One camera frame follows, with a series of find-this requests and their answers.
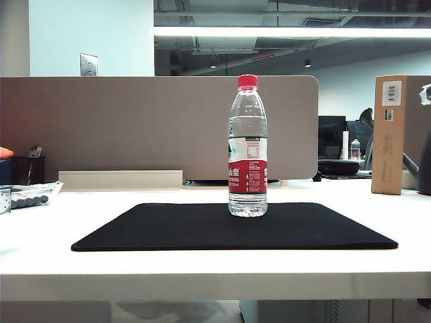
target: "barcode label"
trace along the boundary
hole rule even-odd
[[[385,111],[385,120],[386,121],[393,121],[393,110],[388,109]]]
[[[401,105],[401,85],[402,81],[383,82],[383,106]]]

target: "ceiling pipe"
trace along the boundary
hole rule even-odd
[[[419,7],[419,3],[416,0],[409,0],[407,4],[407,10],[409,12],[417,11]],[[393,23],[396,25],[396,28],[410,28],[413,27],[418,21],[418,17],[407,17],[404,21],[400,22],[396,17],[393,17]]]
[[[315,42],[313,45],[310,45],[310,47],[308,49],[312,49],[312,48],[318,48],[318,47],[322,47],[322,46],[327,46],[330,44],[335,44],[339,42],[338,40],[334,40],[334,39],[325,39],[325,40],[320,40],[318,42]],[[284,55],[288,55],[288,54],[292,54],[294,52],[300,52],[302,50],[294,50],[291,48],[287,48],[287,49],[281,49],[281,50],[277,50],[274,51],[272,54],[275,55],[275,57],[279,57],[279,56],[284,56]],[[231,68],[231,67],[236,67],[239,65],[245,65],[245,64],[256,64],[253,62],[253,59],[255,58],[259,58],[263,55],[255,55],[255,56],[249,56],[249,57],[245,57],[243,59],[234,59],[229,61],[229,63],[227,64],[227,68]],[[219,67],[217,66],[216,69],[209,69],[207,67],[202,67],[202,68],[198,68],[198,69],[191,69],[191,70],[187,70],[187,71],[183,71],[181,73],[181,75],[202,75],[208,72],[214,72],[214,71],[218,71],[220,69],[224,69],[224,67]]]
[[[282,47],[247,47],[247,48],[216,48],[214,51],[216,54],[224,54],[224,52],[228,52],[230,50],[235,50],[239,54],[243,52],[253,52],[256,50],[279,50],[279,49],[310,49],[309,46],[306,46],[305,44],[299,44],[299,45],[292,45],[292,46],[282,46]],[[172,46],[157,46],[156,49],[172,49]],[[183,52],[192,51],[194,48],[191,47],[176,47],[175,50],[180,50]],[[202,55],[210,55],[212,53],[213,48],[210,47],[199,47],[199,52],[196,55],[202,54]]]
[[[154,11],[155,16],[181,17],[181,16],[199,16],[199,17],[220,17],[224,15],[235,15],[248,17],[250,15],[262,17],[288,17],[288,16],[310,16],[310,17],[431,17],[429,11],[400,12],[400,11]]]

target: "ceiling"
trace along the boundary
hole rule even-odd
[[[359,16],[370,12],[385,16]],[[417,14],[430,12],[429,0],[154,0],[154,25],[431,28],[431,17]],[[412,17],[396,16],[401,13]],[[305,59],[323,68],[431,50],[429,39],[156,36],[154,42],[156,75],[239,75],[251,65],[260,74],[294,74],[304,69]]]

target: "red object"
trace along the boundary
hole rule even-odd
[[[267,177],[264,160],[240,160],[229,163],[229,192],[239,194],[264,194]]]
[[[238,87],[257,87],[257,76],[253,74],[238,76]]]

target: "white desk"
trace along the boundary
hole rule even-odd
[[[431,197],[371,194],[370,180],[290,181],[270,203],[326,205],[399,242],[396,250],[72,252],[138,203],[226,203],[224,187],[61,193],[0,215],[3,301],[431,297]]]

